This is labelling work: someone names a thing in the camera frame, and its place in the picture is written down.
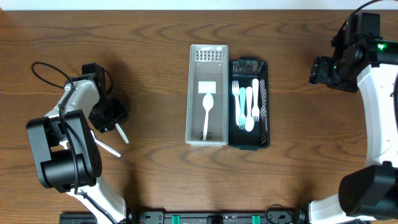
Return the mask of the white plastic spoon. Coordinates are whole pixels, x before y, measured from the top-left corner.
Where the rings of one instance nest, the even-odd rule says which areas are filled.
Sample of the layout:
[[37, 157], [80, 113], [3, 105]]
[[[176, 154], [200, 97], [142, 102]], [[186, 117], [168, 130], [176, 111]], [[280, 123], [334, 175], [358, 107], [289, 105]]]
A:
[[252, 117], [252, 88], [249, 86], [246, 88], [246, 131], [251, 132], [254, 128], [254, 118]]
[[126, 144], [129, 144], [129, 139], [128, 139], [126, 133], [124, 132], [124, 130], [122, 129], [122, 127], [118, 123], [115, 124], [115, 127], [118, 130], [118, 133], [121, 135], [121, 137], [124, 140], [124, 142]]
[[100, 147], [102, 147], [103, 149], [105, 149], [106, 151], [110, 152], [111, 154], [113, 154], [116, 157], [121, 157], [121, 154], [116, 151], [115, 149], [113, 149], [112, 147], [110, 147], [109, 145], [105, 144], [104, 142], [100, 141], [99, 139], [96, 138], [95, 136], [95, 132], [91, 129], [90, 133], [95, 141], [95, 143], [97, 145], [99, 145]]
[[204, 120], [204, 125], [203, 125], [203, 140], [206, 141], [207, 139], [207, 132], [208, 132], [208, 120], [209, 120], [209, 112], [212, 109], [214, 105], [214, 98], [211, 93], [207, 93], [203, 97], [203, 103], [202, 103], [204, 109], [205, 109], [205, 120]]

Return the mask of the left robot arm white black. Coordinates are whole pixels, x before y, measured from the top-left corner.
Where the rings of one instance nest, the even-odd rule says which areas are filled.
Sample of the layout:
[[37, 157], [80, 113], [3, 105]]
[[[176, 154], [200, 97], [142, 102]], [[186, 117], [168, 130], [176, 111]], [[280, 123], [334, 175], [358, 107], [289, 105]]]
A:
[[40, 183], [79, 200], [98, 223], [130, 223], [126, 201], [102, 177], [102, 161], [88, 125], [100, 94], [92, 80], [75, 81], [26, 130]]

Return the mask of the white plastic fork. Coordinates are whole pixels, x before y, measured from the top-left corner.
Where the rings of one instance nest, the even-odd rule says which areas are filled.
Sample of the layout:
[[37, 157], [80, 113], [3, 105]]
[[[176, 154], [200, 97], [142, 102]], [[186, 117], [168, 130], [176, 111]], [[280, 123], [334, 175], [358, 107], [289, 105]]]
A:
[[239, 126], [239, 115], [240, 115], [240, 103], [239, 103], [239, 94], [240, 94], [240, 89], [239, 89], [239, 83], [237, 80], [234, 80], [232, 82], [232, 94], [234, 96], [234, 101], [235, 101], [235, 119], [236, 119], [236, 125]]
[[252, 116], [255, 122], [259, 121], [259, 106], [258, 106], [258, 95], [259, 95], [259, 80], [254, 78], [252, 80], [252, 94], [253, 94], [253, 107]]
[[238, 118], [239, 128], [241, 130], [246, 129], [246, 115], [245, 115], [245, 104], [246, 104], [246, 89], [241, 87], [239, 89], [239, 104], [240, 104], [240, 114]]

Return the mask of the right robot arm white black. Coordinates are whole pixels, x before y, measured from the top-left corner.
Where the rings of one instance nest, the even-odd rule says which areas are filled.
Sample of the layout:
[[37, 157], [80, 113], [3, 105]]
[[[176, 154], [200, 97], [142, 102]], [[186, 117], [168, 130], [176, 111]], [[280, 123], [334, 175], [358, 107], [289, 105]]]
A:
[[397, 43], [334, 37], [332, 57], [314, 61], [309, 82], [360, 92], [365, 112], [365, 167], [345, 176], [338, 193], [310, 202], [309, 223], [366, 223], [397, 218]]

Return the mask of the black plastic basket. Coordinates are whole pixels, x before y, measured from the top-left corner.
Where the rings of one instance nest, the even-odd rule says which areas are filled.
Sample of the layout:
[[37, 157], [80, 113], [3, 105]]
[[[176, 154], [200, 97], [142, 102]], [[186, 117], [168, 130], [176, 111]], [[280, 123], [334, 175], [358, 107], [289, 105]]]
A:
[[[241, 150], [256, 151], [259, 148], [267, 148], [271, 143], [270, 118], [269, 118], [269, 84], [268, 64], [256, 57], [241, 57], [237, 60], [230, 60], [228, 65], [228, 145], [238, 147]], [[239, 88], [251, 87], [252, 80], [259, 80], [259, 121], [254, 121], [254, 128], [251, 132], [241, 130], [236, 125], [235, 101], [232, 94], [232, 82], [237, 80]]]

